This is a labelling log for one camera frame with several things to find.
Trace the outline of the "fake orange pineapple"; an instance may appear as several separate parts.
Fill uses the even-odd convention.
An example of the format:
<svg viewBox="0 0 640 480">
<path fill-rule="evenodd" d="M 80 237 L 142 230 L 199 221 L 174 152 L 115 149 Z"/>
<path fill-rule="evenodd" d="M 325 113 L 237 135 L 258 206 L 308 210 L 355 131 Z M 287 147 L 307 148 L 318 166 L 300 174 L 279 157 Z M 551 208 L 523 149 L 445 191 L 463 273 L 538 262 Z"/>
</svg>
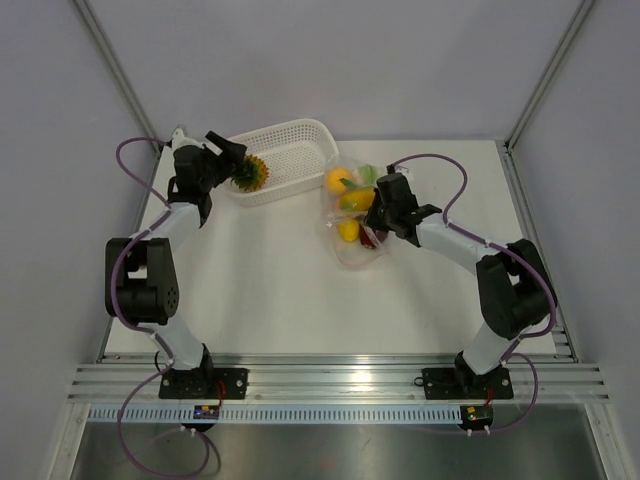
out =
<svg viewBox="0 0 640 480">
<path fill-rule="evenodd" d="M 269 168 L 254 155 L 248 155 L 236 168 L 231 181 L 242 192 L 256 192 L 262 189 L 269 178 Z"/>
</svg>

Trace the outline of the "fake yellow mango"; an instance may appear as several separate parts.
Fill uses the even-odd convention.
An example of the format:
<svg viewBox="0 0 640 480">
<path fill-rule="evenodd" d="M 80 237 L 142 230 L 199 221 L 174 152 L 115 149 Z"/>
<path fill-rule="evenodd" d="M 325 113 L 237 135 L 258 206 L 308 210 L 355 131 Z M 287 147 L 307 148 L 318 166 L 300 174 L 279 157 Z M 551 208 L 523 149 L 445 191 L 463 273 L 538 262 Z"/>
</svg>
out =
<svg viewBox="0 0 640 480">
<path fill-rule="evenodd" d="M 337 207 L 345 212 L 366 212 L 375 197 L 375 189 L 371 186 L 352 189 L 337 200 Z"/>
</svg>

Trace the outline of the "fake purple fruit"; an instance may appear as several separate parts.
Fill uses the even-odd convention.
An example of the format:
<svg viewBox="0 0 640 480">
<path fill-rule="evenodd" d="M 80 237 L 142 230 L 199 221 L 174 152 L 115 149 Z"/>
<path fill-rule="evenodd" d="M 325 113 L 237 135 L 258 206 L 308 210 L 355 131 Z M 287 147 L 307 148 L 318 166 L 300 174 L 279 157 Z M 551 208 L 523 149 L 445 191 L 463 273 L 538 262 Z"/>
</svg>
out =
<svg viewBox="0 0 640 480">
<path fill-rule="evenodd" d="M 388 236 L 387 232 L 370 229 L 365 226 L 359 228 L 360 244 L 367 249 L 376 250 L 382 246 Z"/>
</svg>

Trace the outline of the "clear zip top bag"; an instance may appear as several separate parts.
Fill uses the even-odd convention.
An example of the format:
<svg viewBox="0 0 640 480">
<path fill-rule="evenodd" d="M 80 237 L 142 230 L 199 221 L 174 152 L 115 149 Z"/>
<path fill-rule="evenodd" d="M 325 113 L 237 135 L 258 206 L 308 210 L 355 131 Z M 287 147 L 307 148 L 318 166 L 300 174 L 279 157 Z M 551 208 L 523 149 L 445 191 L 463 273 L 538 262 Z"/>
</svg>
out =
<svg viewBox="0 0 640 480">
<path fill-rule="evenodd" d="M 349 190 L 376 187 L 376 181 L 385 173 L 384 167 L 378 167 L 361 160 L 334 154 L 327 161 L 321 181 L 321 220 L 327 229 L 326 238 L 337 261 L 347 269 L 364 269 L 386 252 L 385 242 L 376 250 L 364 248 L 359 239 L 352 243 L 344 242 L 338 234 L 337 225 L 349 219 L 355 219 L 360 226 L 364 225 L 367 212 L 345 212 L 337 207 L 340 196 L 331 195 L 325 188 L 325 173 L 332 168 L 348 169 L 353 176 L 353 184 Z"/>
</svg>

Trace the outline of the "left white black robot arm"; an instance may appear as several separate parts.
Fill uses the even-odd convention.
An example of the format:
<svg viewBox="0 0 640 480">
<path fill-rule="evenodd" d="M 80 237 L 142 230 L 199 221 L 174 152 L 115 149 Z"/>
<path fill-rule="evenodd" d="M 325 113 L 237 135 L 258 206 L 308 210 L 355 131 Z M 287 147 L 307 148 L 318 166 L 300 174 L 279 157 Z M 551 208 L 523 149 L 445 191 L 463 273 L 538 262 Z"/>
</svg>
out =
<svg viewBox="0 0 640 480">
<path fill-rule="evenodd" d="M 246 146 L 208 132 L 204 141 L 176 129 L 162 145 L 174 161 L 166 193 L 151 189 L 162 205 L 146 228 L 113 238 L 105 249 L 105 307 L 132 331 L 149 337 L 165 363 L 153 379 L 168 400 L 241 400 L 246 396 L 244 368 L 217 368 L 207 346 L 179 316 L 180 289 L 174 254 L 208 221 L 212 189 L 246 163 Z"/>
</svg>

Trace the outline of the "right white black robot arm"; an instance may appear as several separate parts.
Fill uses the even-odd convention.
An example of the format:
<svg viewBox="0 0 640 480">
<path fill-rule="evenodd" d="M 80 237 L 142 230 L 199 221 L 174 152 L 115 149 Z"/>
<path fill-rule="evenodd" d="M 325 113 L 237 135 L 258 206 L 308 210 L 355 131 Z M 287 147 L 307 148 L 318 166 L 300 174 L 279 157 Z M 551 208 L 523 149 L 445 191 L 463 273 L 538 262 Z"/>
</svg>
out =
<svg viewBox="0 0 640 480">
<path fill-rule="evenodd" d="M 492 389 L 501 398 L 508 358 L 533 327 L 555 320 L 555 293 L 536 246 L 526 239 L 500 245 L 446 220 L 441 209 L 418 204 L 400 173 L 377 181 L 365 225 L 435 252 L 476 278 L 483 324 L 452 367 L 423 374 L 434 383 L 425 396 L 480 399 Z"/>
</svg>

